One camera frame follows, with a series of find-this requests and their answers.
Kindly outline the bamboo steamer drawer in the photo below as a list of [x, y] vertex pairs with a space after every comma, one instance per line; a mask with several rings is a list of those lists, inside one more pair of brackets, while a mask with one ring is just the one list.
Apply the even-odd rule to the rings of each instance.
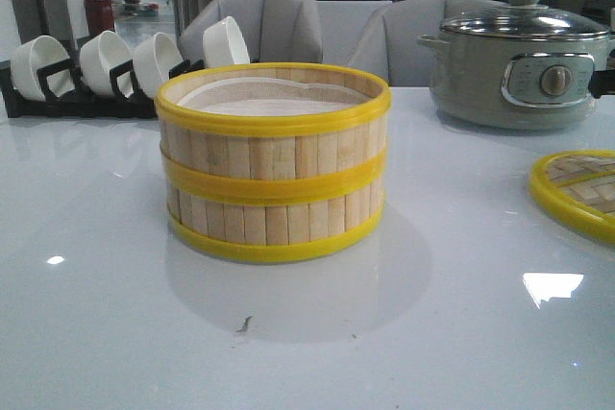
[[198, 198], [169, 184], [172, 229], [202, 252], [249, 263], [309, 260], [349, 248], [379, 224], [383, 180], [322, 201], [295, 205], [229, 205]]
[[[294, 116], [233, 116], [178, 105], [198, 87], [265, 77], [339, 84], [370, 100], [350, 109]], [[381, 178], [391, 93], [380, 77], [341, 66], [269, 62], [173, 78], [155, 99], [167, 180], [183, 192], [234, 205], [295, 205], [357, 191]]]

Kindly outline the woven bamboo steamer lid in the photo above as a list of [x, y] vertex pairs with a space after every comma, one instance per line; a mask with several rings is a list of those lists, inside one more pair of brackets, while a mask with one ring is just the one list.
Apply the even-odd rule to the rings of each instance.
[[529, 194], [552, 218], [603, 244], [614, 244], [614, 152], [566, 151], [529, 170]]

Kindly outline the right grey chair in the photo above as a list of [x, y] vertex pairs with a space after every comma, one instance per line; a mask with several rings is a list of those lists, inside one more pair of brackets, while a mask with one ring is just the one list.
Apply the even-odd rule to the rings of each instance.
[[435, 36], [443, 20], [499, 6], [495, 0], [404, 0], [371, 14], [347, 61], [351, 68], [380, 76], [391, 86], [430, 85], [433, 52], [417, 43]]

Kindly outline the grey chair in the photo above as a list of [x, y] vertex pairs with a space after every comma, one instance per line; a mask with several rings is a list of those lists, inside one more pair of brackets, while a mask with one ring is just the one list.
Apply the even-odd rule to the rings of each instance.
[[404, 0], [371, 14], [347, 61], [351, 68], [380, 76], [391, 86], [430, 85], [433, 52], [417, 43], [435, 36], [443, 20], [499, 6], [495, 0]]
[[178, 39], [184, 58], [204, 57], [206, 28], [230, 16], [236, 21], [251, 60], [312, 62], [323, 60], [323, 40], [316, 0], [212, 0]]

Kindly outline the left grey chair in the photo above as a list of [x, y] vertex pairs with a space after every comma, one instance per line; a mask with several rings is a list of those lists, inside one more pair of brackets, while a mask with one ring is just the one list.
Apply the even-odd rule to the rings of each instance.
[[312, 62], [323, 60], [323, 40], [316, 0], [212, 0], [178, 39], [184, 58], [204, 57], [206, 28], [230, 16], [236, 21], [251, 60]]

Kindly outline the white bowl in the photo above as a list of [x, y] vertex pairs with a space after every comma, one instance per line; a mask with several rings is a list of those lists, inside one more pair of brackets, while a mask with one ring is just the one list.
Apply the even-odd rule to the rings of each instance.
[[111, 70], [133, 59], [126, 42], [106, 30], [83, 45], [79, 62], [86, 86], [99, 97], [113, 97]]
[[44, 101], [37, 72], [40, 68], [69, 58], [62, 44], [52, 36], [38, 36], [11, 54], [11, 76], [14, 87], [26, 99]]
[[182, 63], [179, 48], [170, 35], [157, 32], [134, 49], [134, 71], [143, 93], [154, 99], [159, 88], [169, 80], [169, 71]]
[[208, 68], [248, 64], [250, 55], [243, 34], [232, 16], [206, 28], [202, 37]]

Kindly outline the grey-green electric cooking pot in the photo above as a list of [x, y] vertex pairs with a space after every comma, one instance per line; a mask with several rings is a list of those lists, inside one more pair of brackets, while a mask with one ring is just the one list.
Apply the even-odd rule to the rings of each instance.
[[444, 113], [483, 126], [540, 131], [570, 127], [596, 108], [613, 38], [523, 40], [441, 31], [418, 43], [435, 55], [430, 95]]

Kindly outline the black bowl rack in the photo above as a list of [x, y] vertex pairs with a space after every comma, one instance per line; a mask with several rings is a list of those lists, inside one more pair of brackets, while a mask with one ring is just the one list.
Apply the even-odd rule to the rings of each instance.
[[[75, 88], [57, 96], [51, 91], [49, 82], [51, 77], [62, 71], [70, 74]], [[71, 59], [42, 67], [37, 72], [37, 78], [44, 98], [42, 101], [28, 100], [12, 83], [11, 64], [7, 60], [1, 62], [1, 91], [10, 118], [38, 116], [152, 119], [156, 116], [154, 102], [140, 88], [131, 60], [126, 60], [110, 70], [110, 97], [94, 94], [86, 86], [83, 72]]]

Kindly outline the red bin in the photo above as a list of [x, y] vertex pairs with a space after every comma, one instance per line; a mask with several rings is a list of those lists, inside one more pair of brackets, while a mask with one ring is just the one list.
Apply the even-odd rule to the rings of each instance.
[[90, 38], [105, 31], [115, 31], [111, 0], [84, 0], [84, 7]]

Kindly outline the glass pot lid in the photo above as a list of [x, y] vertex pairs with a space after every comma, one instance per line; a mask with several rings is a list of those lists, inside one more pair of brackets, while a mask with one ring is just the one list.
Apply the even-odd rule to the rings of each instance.
[[541, 0], [507, 0], [501, 6], [465, 12], [444, 20], [440, 30], [470, 36], [526, 40], [594, 40], [609, 29], [585, 16], [540, 4]]

